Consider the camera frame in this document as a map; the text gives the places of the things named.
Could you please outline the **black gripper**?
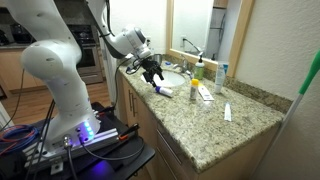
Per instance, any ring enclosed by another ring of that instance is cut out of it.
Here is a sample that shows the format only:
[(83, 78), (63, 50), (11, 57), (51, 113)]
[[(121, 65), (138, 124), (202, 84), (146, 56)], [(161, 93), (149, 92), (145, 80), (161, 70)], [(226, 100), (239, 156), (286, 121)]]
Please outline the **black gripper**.
[(150, 83), (153, 87), (155, 87), (155, 83), (153, 81), (153, 78), (151, 78), (150, 76), (154, 76), (155, 74), (157, 74), (160, 80), (164, 80), (162, 69), (158, 62), (153, 60), (144, 60), (142, 62), (142, 67), (145, 70), (145, 72), (143, 73), (145, 81), (147, 83)]

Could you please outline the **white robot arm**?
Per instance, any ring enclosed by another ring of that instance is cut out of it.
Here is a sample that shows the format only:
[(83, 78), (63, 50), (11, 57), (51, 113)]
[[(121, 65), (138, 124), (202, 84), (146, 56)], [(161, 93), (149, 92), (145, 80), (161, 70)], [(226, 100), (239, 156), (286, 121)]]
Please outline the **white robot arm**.
[[(66, 136), (71, 138), (74, 147), (79, 147), (81, 140), (93, 141), (100, 122), (94, 115), (86, 85), (76, 69), (82, 52), (54, 0), (3, 1), (13, 19), (35, 38), (35, 42), (22, 52), (23, 68), (45, 83), (58, 108), (58, 114), (48, 125), (45, 156), (61, 154)], [(133, 55), (145, 69), (143, 76), (149, 83), (154, 76), (162, 75), (162, 69), (151, 58), (146, 38), (139, 28), (129, 25), (114, 36), (107, 24), (107, 0), (85, 0), (85, 5), (112, 57), (122, 59)]]

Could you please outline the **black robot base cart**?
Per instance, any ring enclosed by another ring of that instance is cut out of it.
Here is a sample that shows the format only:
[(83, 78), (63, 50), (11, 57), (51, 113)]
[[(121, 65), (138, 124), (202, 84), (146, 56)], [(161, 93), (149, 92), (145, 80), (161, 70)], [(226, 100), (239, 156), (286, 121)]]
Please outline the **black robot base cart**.
[(79, 180), (128, 180), (134, 176), (155, 156), (155, 150), (147, 145), (137, 131), (129, 133), (124, 140), (101, 143), (101, 148), (83, 150), (79, 157), (72, 153), (73, 168), (67, 157), (63, 164), (54, 165), (53, 169), (63, 168), (55, 175), (49, 167), (41, 165), (32, 172), (24, 167), (27, 157), (21, 152), (4, 155), (0, 161), (0, 180), (72, 180), (72, 171)]

